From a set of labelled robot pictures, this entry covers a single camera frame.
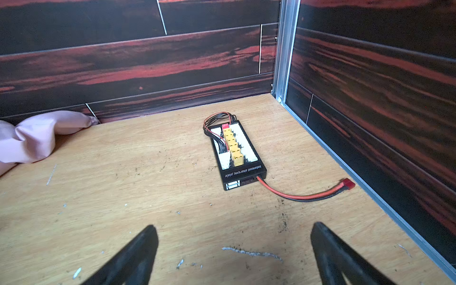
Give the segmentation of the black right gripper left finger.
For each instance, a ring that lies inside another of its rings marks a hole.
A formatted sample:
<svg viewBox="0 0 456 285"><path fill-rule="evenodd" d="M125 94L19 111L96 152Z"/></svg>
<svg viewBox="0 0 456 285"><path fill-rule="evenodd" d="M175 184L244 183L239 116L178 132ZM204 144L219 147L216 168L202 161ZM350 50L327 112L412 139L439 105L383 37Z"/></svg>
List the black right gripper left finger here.
<svg viewBox="0 0 456 285"><path fill-rule="evenodd" d="M153 225L146 226L84 284L149 284L158 246L159 237L156 228Z"/></svg>

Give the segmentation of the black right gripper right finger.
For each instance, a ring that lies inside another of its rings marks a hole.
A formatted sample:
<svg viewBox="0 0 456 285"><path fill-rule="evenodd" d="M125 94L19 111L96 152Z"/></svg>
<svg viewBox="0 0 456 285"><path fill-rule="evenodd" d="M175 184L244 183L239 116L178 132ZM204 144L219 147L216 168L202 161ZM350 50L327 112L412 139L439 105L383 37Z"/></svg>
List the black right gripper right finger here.
<svg viewBox="0 0 456 285"><path fill-rule="evenodd" d="M316 222L311 244L323 285L393 285L394 282L339 238L324 223Z"/></svg>

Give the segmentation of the pink zip jacket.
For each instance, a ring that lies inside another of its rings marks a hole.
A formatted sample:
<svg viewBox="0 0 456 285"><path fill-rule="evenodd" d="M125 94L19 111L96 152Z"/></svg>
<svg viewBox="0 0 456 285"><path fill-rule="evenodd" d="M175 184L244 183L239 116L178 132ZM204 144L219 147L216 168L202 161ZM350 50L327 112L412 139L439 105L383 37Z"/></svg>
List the pink zip jacket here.
<svg viewBox="0 0 456 285"><path fill-rule="evenodd" d="M98 123L93 116L69 110L32 116L16 126L1 121L1 174L19 163L34 163L50 156L56 135L74 134Z"/></svg>

